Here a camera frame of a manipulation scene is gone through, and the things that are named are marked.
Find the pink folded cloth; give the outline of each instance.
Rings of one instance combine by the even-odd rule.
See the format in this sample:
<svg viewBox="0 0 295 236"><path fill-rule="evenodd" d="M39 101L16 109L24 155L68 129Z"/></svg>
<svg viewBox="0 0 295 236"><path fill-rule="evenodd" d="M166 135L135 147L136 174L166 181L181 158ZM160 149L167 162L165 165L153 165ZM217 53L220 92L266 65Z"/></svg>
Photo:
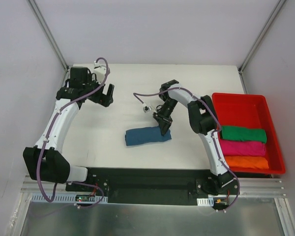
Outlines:
<svg viewBox="0 0 295 236"><path fill-rule="evenodd" d="M224 156L265 156L266 146L258 141L229 141L220 139Z"/></svg>

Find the gray floor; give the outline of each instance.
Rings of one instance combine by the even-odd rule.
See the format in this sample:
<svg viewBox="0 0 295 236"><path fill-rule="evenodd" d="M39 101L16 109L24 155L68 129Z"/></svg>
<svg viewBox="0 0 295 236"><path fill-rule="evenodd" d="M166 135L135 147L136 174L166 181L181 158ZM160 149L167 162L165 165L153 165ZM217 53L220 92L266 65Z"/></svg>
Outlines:
<svg viewBox="0 0 295 236"><path fill-rule="evenodd" d="M101 204L77 210L31 203L23 236L280 236L273 200L239 199L227 213L210 207Z"/></svg>

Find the stack of folded cloth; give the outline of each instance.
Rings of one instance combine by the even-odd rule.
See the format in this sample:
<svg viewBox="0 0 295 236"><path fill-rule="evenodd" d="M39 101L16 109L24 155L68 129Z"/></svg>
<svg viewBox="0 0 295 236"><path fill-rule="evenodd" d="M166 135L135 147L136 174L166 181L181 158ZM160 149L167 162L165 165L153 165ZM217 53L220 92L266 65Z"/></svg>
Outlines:
<svg viewBox="0 0 295 236"><path fill-rule="evenodd" d="M220 145L230 168L269 169L266 132L238 126L222 126Z"/></svg>

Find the gray wall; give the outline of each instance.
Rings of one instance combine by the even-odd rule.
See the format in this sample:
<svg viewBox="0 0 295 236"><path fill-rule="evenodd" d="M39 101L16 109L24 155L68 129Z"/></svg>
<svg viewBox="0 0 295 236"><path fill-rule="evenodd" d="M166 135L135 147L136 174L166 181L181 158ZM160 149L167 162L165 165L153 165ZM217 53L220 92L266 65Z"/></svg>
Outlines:
<svg viewBox="0 0 295 236"><path fill-rule="evenodd" d="M244 79L250 93L267 99L287 167L283 179L295 216L295 0L286 3Z"/></svg>
<svg viewBox="0 0 295 236"><path fill-rule="evenodd" d="M37 0L69 64L239 66L278 0Z"/></svg>
<svg viewBox="0 0 295 236"><path fill-rule="evenodd" d="M0 236L33 146L53 110L63 69L25 0L0 1Z"/></svg>

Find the white table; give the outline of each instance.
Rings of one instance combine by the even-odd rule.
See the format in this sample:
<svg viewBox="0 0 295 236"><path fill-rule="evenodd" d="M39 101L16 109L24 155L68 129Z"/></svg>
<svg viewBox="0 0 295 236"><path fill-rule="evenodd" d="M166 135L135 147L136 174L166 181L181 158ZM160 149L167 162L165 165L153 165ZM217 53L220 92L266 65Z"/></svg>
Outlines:
<svg viewBox="0 0 295 236"><path fill-rule="evenodd" d="M74 64L87 66L92 64ZM127 147L125 131L157 126L145 114L133 92L156 93L162 83L178 80L199 95L214 92L243 93L237 68L217 65L111 64L108 83L115 85L114 102L104 108L87 100L73 120L63 146L63 156L73 165L110 168L209 169L204 146L190 125L188 111L177 104L170 130L172 140ZM158 97L143 97L153 106Z"/></svg>

